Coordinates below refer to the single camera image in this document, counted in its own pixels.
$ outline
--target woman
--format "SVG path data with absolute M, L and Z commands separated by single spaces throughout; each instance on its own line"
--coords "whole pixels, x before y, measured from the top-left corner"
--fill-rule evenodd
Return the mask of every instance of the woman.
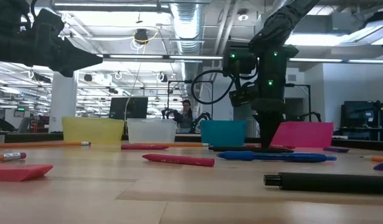
M 191 110 L 191 103 L 189 100 L 184 100 L 183 102 L 183 112 L 182 118 L 179 123 L 180 133 L 189 133 L 191 130 L 192 122 L 197 118 L 197 115 Z

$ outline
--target ceiling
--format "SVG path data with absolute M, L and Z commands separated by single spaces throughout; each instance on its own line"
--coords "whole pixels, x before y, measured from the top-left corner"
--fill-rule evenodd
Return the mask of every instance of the ceiling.
M 162 6 L 171 0 L 161 1 Z M 60 3 L 110 3 L 132 1 L 108 1 L 108 0 L 56 0 L 54 4 Z M 156 1 L 142 1 L 137 4 L 151 4 Z M 235 4 L 231 4 L 229 13 L 224 15 L 224 0 L 199 0 L 199 2 L 210 2 L 202 4 L 201 23 L 202 33 L 196 42 L 202 43 L 202 55 L 214 55 L 215 41 L 219 33 L 220 22 L 227 18 L 231 20 Z M 247 9 L 246 21 L 239 21 L 236 16 L 230 31 L 229 39 L 236 41 L 249 41 L 257 30 L 255 25 L 258 16 L 272 9 L 274 1 L 271 0 L 238 0 L 239 9 Z M 351 32 L 357 31 L 364 19 L 372 15 L 369 12 L 373 7 L 378 7 L 383 1 L 368 0 L 323 0 L 309 13 L 311 18 L 321 22 L 331 21 L 336 26 L 334 14 L 345 16 L 350 20 L 348 24 Z M 61 36 L 70 39 L 74 46 L 94 54 L 161 54 L 176 55 L 179 53 L 173 17 L 168 13 L 156 12 L 123 12 L 119 7 L 112 7 L 111 12 L 95 11 L 95 9 L 82 9 L 77 11 L 57 11 L 51 7 L 51 0 L 39 0 L 36 5 L 38 13 L 42 7 L 48 7 L 62 16 L 67 23 Z M 303 32 L 309 32 L 317 28 L 317 23 L 303 26 Z M 145 47 L 135 49 L 132 44 L 133 34 L 137 29 L 146 29 L 149 39 Z M 359 47 L 310 47 L 299 46 L 300 53 L 297 57 L 306 58 L 376 58 L 383 54 L 380 46 L 365 45 Z M 306 69 L 308 65 L 303 63 L 290 63 L 290 67 Z M 53 71 L 47 67 L 33 68 L 21 64 L 0 62 L 0 84 L 16 85 L 16 87 L 0 88 L 0 107 L 16 105 L 29 105 L 35 113 L 49 113 L 51 98 L 51 85 L 37 82 L 30 78 L 31 71 L 37 72 L 52 79 Z M 116 96 L 150 96 L 149 111 L 159 114 L 166 107 L 167 83 L 159 81 L 159 74 L 165 74 L 168 80 L 184 80 L 182 61 L 168 62 L 106 62 L 100 65 L 84 68 L 79 71 L 79 86 L 88 86 L 78 89 L 77 111 L 78 115 L 100 114 L 106 115 L 109 111 L 110 98 Z M 89 74 L 93 77 L 92 82 L 86 82 L 84 76 Z M 111 86 L 118 90 L 118 94 L 108 92 L 106 88 L 91 88 L 91 86 Z M 174 90 L 171 95 L 171 107 L 181 108 L 180 101 L 187 97 L 187 89 Z

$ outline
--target wooden table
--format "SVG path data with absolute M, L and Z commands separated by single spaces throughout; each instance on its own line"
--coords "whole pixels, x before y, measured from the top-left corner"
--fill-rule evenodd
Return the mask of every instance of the wooden table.
M 0 182 L 0 223 L 383 224 L 383 195 L 291 192 L 263 185 L 264 174 L 281 171 L 383 175 L 359 158 L 383 152 L 351 150 L 321 164 L 218 159 L 215 167 L 198 167 L 141 157 L 156 151 L 110 149 L 19 150 L 28 154 L 26 164 L 54 168 L 43 179 Z M 215 157 L 198 148 L 161 153 Z

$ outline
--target black marker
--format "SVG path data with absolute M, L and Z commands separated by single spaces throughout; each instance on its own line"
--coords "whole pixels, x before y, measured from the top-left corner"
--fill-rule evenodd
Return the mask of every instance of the black marker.
M 383 194 L 383 176 L 280 172 L 265 175 L 264 181 L 282 190 Z
M 252 152 L 260 152 L 260 153 L 292 153 L 291 149 L 284 148 L 268 148 L 262 149 L 260 147 L 246 147 L 246 146 L 211 146 L 210 150 L 214 152 L 226 152 L 226 151 L 252 151 Z

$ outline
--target blue pen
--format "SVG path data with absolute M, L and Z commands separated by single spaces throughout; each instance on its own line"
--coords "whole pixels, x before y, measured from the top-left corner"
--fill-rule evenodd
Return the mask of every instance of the blue pen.
M 335 161 L 335 156 L 326 156 L 318 153 L 258 153 L 252 151 L 227 151 L 221 152 L 217 157 L 229 160 L 252 161 L 288 161 L 288 162 L 325 162 Z

